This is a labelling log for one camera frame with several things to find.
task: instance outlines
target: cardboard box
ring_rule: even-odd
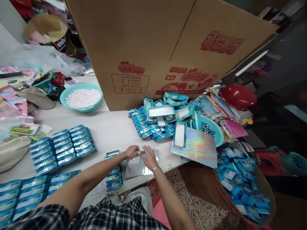
[[[220,0],[66,0],[111,111],[196,98],[278,28]]]

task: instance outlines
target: plaid shirt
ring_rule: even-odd
[[[37,208],[19,217],[5,229],[167,229],[149,216],[137,197],[122,206],[104,198],[95,207],[89,206],[69,220],[68,209],[52,204]]]

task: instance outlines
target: pile of blue boxes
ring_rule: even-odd
[[[195,116],[198,116],[198,120],[200,121],[200,112],[203,108],[203,104],[200,101],[191,100],[189,103],[187,96],[183,94],[169,93],[165,92],[163,96],[163,100],[159,99],[157,101],[153,101],[149,98],[144,98],[144,105],[139,107],[138,109],[134,108],[128,110],[128,117],[132,119],[132,122],[135,126],[135,129],[138,132],[138,135],[144,140],[147,137],[151,137],[152,140],[158,142],[160,140],[166,138],[173,138],[175,135],[175,127],[177,121],[182,121],[186,123],[186,126],[192,127],[202,131],[201,123],[194,124]],[[172,105],[177,110],[183,109],[184,107],[189,108],[189,114],[184,118],[177,117],[177,113],[174,115],[161,116],[161,117],[149,117],[148,108],[154,106],[165,106]]]
[[[222,149],[218,154],[216,172],[226,193],[241,214],[257,223],[270,215],[270,200],[259,192],[255,183],[256,160],[235,148]]]
[[[0,184],[0,228],[35,209],[81,170]]]
[[[42,176],[97,152],[97,147],[90,129],[78,125],[32,143],[30,152],[36,175]]]
[[[105,159],[116,156],[119,154],[119,150],[109,152],[106,154]],[[111,192],[119,189],[122,186],[122,170],[121,165],[118,165],[112,172],[106,177],[106,192]]]

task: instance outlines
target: person's left hand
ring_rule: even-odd
[[[128,158],[134,158],[135,156],[138,155],[137,152],[139,151],[140,151],[140,148],[137,145],[132,145],[127,148],[127,150],[125,151],[125,155]]]

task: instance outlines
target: cloth bag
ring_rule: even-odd
[[[28,136],[16,138],[0,145],[0,172],[14,167],[27,153],[32,139]]]

